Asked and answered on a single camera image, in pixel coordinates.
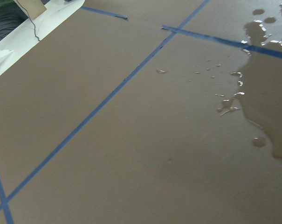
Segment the green object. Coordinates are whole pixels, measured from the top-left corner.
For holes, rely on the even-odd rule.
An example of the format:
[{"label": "green object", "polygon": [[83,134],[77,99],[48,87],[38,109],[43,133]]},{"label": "green object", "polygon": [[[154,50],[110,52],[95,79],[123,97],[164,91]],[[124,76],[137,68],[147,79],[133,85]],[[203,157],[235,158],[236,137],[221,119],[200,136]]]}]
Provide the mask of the green object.
[{"label": "green object", "polygon": [[0,0],[0,8],[14,4],[14,0]]}]

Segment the thin cable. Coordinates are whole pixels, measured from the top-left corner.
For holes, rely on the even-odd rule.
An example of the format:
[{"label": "thin cable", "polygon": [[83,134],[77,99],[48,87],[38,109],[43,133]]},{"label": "thin cable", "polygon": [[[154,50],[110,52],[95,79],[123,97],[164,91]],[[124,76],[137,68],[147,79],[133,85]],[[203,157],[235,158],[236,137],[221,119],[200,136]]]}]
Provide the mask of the thin cable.
[{"label": "thin cable", "polygon": [[36,26],[35,26],[35,24],[33,23],[33,21],[32,21],[32,19],[31,19],[30,15],[29,15],[29,12],[20,4],[20,2],[19,2],[18,0],[16,0],[16,1],[17,1],[17,3],[20,5],[20,7],[26,11],[26,13],[27,13],[27,15],[28,15],[28,18],[30,19],[31,23],[32,23],[33,26],[34,26],[34,35],[35,35],[35,37],[37,38],[37,40],[40,41],[39,37],[36,35]]}]

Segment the brown cardboard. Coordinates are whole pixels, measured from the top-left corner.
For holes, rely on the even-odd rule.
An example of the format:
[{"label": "brown cardboard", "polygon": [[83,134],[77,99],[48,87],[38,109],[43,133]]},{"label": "brown cardboard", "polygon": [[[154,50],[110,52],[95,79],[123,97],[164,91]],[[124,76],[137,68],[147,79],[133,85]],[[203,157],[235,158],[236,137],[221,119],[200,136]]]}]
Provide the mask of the brown cardboard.
[{"label": "brown cardboard", "polygon": [[21,10],[32,20],[47,10],[40,0],[14,0]]}]

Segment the black cloth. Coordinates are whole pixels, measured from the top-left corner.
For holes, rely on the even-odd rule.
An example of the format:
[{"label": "black cloth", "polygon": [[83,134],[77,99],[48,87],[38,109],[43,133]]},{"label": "black cloth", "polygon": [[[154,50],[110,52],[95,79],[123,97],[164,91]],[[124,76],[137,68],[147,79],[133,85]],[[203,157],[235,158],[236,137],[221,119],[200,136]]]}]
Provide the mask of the black cloth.
[{"label": "black cloth", "polygon": [[[49,2],[49,0],[41,1],[43,4]],[[26,14],[23,13],[17,4],[0,8],[0,41],[22,24],[27,18]]]}]

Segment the cardboard piece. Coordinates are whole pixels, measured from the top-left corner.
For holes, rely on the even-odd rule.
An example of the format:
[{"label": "cardboard piece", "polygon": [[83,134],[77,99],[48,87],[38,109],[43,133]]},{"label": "cardboard piece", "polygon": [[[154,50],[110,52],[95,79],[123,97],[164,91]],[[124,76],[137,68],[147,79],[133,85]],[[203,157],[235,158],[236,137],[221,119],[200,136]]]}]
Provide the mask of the cardboard piece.
[{"label": "cardboard piece", "polygon": [[32,20],[47,10],[41,0],[14,0],[14,2]]}]

